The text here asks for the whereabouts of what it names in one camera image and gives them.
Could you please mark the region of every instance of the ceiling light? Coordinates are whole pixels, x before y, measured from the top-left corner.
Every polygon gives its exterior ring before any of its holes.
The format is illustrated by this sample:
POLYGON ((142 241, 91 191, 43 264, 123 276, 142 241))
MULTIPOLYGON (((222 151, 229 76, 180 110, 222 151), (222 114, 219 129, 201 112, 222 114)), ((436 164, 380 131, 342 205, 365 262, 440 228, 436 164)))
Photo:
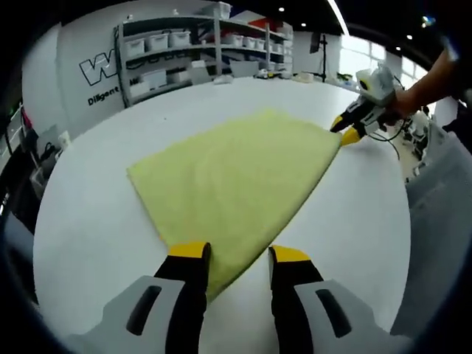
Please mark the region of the ceiling light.
POLYGON ((344 19, 342 17, 341 11, 339 11, 339 7, 338 7, 336 1, 335 0, 327 0, 327 2, 330 4, 331 10, 334 12, 334 15, 338 19, 339 26, 341 26, 343 33, 345 35, 349 35, 349 31, 347 30, 346 22, 344 21, 344 19))

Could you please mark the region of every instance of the white wall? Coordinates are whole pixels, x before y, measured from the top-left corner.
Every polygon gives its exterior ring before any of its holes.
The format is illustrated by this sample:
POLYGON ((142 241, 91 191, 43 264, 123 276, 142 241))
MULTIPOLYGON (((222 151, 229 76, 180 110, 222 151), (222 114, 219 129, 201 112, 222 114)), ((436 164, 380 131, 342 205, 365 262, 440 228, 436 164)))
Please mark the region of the white wall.
POLYGON ((112 50, 112 32, 118 23, 130 14, 135 20, 172 15, 174 9, 180 14, 189 14, 208 3, 198 0, 130 1, 101 9, 64 26, 58 37, 58 72, 71 137, 75 138, 124 108, 117 89, 112 50), (111 90, 115 93, 105 100, 89 104, 91 97, 111 90))
POLYGON ((67 129, 68 117, 58 88, 56 52, 60 25, 44 34, 23 62, 21 86, 24 109, 36 132, 41 135, 53 125, 67 129))

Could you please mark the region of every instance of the round table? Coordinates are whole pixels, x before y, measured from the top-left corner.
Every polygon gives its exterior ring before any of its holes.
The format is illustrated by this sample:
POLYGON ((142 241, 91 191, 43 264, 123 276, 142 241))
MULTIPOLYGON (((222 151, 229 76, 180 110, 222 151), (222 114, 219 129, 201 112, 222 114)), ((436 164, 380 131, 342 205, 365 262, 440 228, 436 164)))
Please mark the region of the round table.
MULTIPOLYGON (((84 333, 103 306, 167 249, 126 168, 174 142, 264 108, 329 128, 356 94, 323 83, 237 79, 184 88, 119 112, 73 141, 41 202, 34 275, 46 323, 63 338, 84 333)), ((364 300, 390 330, 403 298, 410 220, 392 147, 363 139, 342 147, 274 244, 308 254, 321 275, 364 300)), ((200 353, 276 353, 268 252, 209 304, 200 353)))

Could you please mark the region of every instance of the black cable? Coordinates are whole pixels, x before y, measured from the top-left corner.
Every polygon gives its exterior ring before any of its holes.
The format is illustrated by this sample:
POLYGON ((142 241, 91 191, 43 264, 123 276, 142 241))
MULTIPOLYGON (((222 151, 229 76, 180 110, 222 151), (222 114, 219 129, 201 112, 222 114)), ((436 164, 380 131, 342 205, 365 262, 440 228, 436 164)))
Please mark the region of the black cable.
POLYGON ((382 140, 382 141, 391 142, 393 139, 395 139, 397 136, 400 135, 400 133, 401 133, 401 131, 403 130, 403 128, 405 128, 405 124, 406 124, 406 119, 403 120, 400 129, 398 129, 398 132, 397 132, 394 136, 392 136, 391 138, 388 138, 388 139, 387 139, 387 138, 384 138, 384 139, 386 139, 386 140, 382 140))
POLYGON ((397 153, 397 157, 398 157, 398 161, 400 161, 400 153, 398 152, 398 149, 395 147, 395 145, 392 144, 392 142, 386 138, 384 138, 382 135, 380 134, 377 134, 377 133, 372 133, 372 134, 375 134, 376 136, 382 138, 382 139, 377 139, 377 138, 374 138, 372 135, 369 135, 369 138, 370 139, 373 139, 373 140, 376 140, 378 142, 388 142, 394 149, 395 149, 395 152, 397 153))

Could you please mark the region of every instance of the gray fabric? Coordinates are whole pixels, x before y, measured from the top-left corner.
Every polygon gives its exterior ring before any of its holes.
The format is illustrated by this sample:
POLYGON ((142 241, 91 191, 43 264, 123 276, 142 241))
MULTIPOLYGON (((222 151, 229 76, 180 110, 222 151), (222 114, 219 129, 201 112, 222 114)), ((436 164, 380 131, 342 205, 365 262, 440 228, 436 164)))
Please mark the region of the gray fabric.
POLYGON ((406 190, 412 245, 405 294, 392 334, 414 338, 454 285, 471 242, 472 156, 451 136, 406 190))

